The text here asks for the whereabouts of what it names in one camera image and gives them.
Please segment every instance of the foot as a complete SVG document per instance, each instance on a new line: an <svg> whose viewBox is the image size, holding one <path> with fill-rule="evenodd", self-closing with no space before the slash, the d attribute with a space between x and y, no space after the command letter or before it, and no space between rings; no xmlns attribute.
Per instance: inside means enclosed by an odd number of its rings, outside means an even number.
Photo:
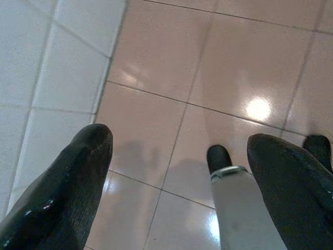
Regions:
<svg viewBox="0 0 333 250"><path fill-rule="evenodd" d="M303 142L303 148L309 151L328 171L331 167L331 144L323 135L311 134Z"/></svg>
<svg viewBox="0 0 333 250"><path fill-rule="evenodd" d="M208 149L207 163L210 173L233 165L228 151L221 145L214 145Z"/></svg>

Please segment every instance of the white pant leg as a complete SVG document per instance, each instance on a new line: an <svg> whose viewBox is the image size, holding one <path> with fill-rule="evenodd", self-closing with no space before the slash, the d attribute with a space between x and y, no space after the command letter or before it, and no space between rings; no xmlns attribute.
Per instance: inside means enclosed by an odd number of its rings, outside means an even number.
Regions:
<svg viewBox="0 0 333 250"><path fill-rule="evenodd" d="M211 175L222 250L286 250L264 205L260 189L244 167Z"/></svg>

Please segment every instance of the floor tile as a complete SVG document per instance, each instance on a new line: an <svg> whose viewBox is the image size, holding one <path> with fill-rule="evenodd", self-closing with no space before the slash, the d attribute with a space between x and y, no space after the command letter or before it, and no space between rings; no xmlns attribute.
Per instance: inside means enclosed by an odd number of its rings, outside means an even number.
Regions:
<svg viewBox="0 0 333 250"><path fill-rule="evenodd" d="M60 0L56 19L94 48L111 56L126 0Z"/></svg>
<svg viewBox="0 0 333 250"><path fill-rule="evenodd" d="M49 15L53 12L56 3L56 0L28 0L28 1Z"/></svg>
<svg viewBox="0 0 333 250"><path fill-rule="evenodd" d="M215 210L162 192L145 250L220 249Z"/></svg>
<svg viewBox="0 0 333 250"><path fill-rule="evenodd" d="M108 58L53 25L33 105L92 112L108 65Z"/></svg>
<svg viewBox="0 0 333 250"><path fill-rule="evenodd" d="M30 185L89 124L89 114L49 110L31 111L15 175L14 189Z"/></svg>
<svg viewBox="0 0 333 250"><path fill-rule="evenodd" d="M110 168L161 187L184 108L184 103L108 82L97 122L114 136Z"/></svg>
<svg viewBox="0 0 333 250"><path fill-rule="evenodd" d="M49 20L24 1L0 1L0 9L0 103L29 106Z"/></svg>
<svg viewBox="0 0 333 250"><path fill-rule="evenodd" d="M185 101L211 14L132 1L108 80Z"/></svg>
<svg viewBox="0 0 333 250"><path fill-rule="evenodd" d="M154 0L154 2L173 4L194 9L202 9L208 11L215 10L217 0Z"/></svg>
<svg viewBox="0 0 333 250"><path fill-rule="evenodd" d="M0 222L6 217L6 207L8 204L9 194L0 194Z"/></svg>
<svg viewBox="0 0 333 250"><path fill-rule="evenodd" d="M333 36L316 34L286 129L333 141Z"/></svg>
<svg viewBox="0 0 333 250"><path fill-rule="evenodd" d="M278 136L280 130L207 109L188 106L163 189L214 207L206 163L209 146L227 148L234 165L249 169L248 137L256 133Z"/></svg>
<svg viewBox="0 0 333 250"><path fill-rule="evenodd" d="M281 138L299 147L303 145L303 142L305 140L304 135L294 134L287 131L283 131Z"/></svg>
<svg viewBox="0 0 333 250"><path fill-rule="evenodd" d="M309 38L216 14L190 102L282 127Z"/></svg>
<svg viewBox="0 0 333 250"><path fill-rule="evenodd" d="M143 249L159 190L108 173L86 245L95 250Z"/></svg>
<svg viewBox="0 0 333 250"><path fill-rule="evenodd" d="M321 2L321 0L219 0L217 12L312 29Z"/></svg>
<svg viewBox="0 0 333 250"><path fill-rule="evenodd" d="M21 197L21 195L25 192L25 190L27 188L28 188L28 186L23 187L21 189L12 190L11 195L10 195L10 199L9 199L7 213L9 213L11 211L12 207L15 205L17 200Z"/></svg>
<svg viewBox="0 0 333 250"><path fill-rule="evenodd" d="M318 29L320 31L333 33L333 0L326 0Z"/></svg>
<svg viewBox="0 0 333 250"><path fill-rule="evenodd" d="M10 193L27 120L27 108L0 106L0 190Z"/></svg>

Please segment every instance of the person's leg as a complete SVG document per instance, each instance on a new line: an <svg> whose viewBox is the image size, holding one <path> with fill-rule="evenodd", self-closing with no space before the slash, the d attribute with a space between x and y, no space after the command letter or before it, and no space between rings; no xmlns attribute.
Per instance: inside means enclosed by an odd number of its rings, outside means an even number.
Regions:
<svg viewBox="0 0 333 250"><path fill-rule="evenodd" d="M232 166L228 151L221 145L208 149L207 162L221 248L286 250L253 175L245 167Z"/></svg>
<svg viewBox="0 0 333 250"><path fill-rule="evenodd" d="M303 148L310 152L328 171L331 167L331 144L323 135L311 134L303 142Z"/></svg>

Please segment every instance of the tiled floor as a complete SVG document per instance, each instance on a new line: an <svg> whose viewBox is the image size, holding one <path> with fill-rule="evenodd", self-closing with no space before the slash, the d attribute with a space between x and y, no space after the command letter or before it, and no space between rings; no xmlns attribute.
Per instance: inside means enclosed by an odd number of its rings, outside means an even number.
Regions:
<svg viewBox="0 0 333 250"><path fill-rule="evenodd" d="M255 133L333 141L332 6L131 0L97 115L114 155L87 249L219 249L210 145L248 167Z"/></svg>

